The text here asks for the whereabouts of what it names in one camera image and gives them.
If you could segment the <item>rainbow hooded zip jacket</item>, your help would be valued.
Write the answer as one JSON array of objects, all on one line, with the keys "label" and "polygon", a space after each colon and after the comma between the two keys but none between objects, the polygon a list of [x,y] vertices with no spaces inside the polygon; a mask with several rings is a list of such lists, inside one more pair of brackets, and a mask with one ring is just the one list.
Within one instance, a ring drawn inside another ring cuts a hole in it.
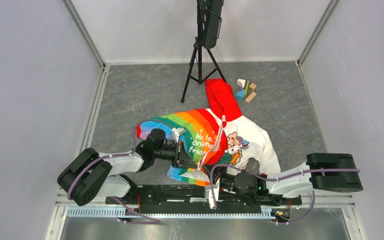
[{"label": "rainbow hooded zip jacket", "polygon": [[204,187],[210,183],[205,164],[229,165],[228,174],[236,175],[247,168],[249,159],[259,162],[259,174],[280,173],[280,163],[267,131],[242,114],[231,86],[221,78],[209,79],[205,81],[205,91],[208,108],[151,117],[136,128],[136,136],[142,140],[153,129],[163,130],[168,140],[173,139],[173,129],[185,130],[179,140],[198,168],[171,166],[167,176]]}]

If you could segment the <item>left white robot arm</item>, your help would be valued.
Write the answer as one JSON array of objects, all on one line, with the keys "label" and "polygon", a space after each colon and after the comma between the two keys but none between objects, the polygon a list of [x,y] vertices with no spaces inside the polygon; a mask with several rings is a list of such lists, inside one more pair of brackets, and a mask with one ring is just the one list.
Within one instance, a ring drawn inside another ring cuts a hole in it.
[{"label": "left white robot arm", "polygon": [[129,152],[105,154],[92,147],[84,149],[56,182],[78,206],[87,205],[96,197],[118,197],[131,204],[137,198],[136,184],[124,173],[143,172],[156,159],[170,161],[175,168],[198,168],[182,140],[168,141],[165,131],[155,128]]}]

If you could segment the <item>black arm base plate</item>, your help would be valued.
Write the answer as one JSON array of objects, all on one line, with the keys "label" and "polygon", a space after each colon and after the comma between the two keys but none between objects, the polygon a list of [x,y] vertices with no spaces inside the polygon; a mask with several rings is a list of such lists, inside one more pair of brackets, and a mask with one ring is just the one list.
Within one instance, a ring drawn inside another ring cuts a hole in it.
[{"label": "black arm base plate", "polygon": [[216,210],[210,209],[205,190],[197,185],[139,185],[132,187],[120,200],[126,205],[137,205],[142,214],[256,214],[261,206],[300,206],[302,198],[279,195],[245,197],[222,191]]}]

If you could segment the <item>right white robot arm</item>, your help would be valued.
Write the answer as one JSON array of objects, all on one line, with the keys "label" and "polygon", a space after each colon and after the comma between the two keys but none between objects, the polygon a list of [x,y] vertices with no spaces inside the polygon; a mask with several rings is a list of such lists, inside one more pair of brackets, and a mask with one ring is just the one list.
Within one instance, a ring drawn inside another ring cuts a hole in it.
[{"label": "right white robot arm", "polygon": [[240,170],[229,174],[227,164],[205,165],[210,184],[204,188],[207,200],[219,200],[220,192],[260,200],[265,197],[275,204],[314,190],[335,193],[363,191],[354,157],[348,153],[311,153],[306,162],[290,170],[257,175]]}]

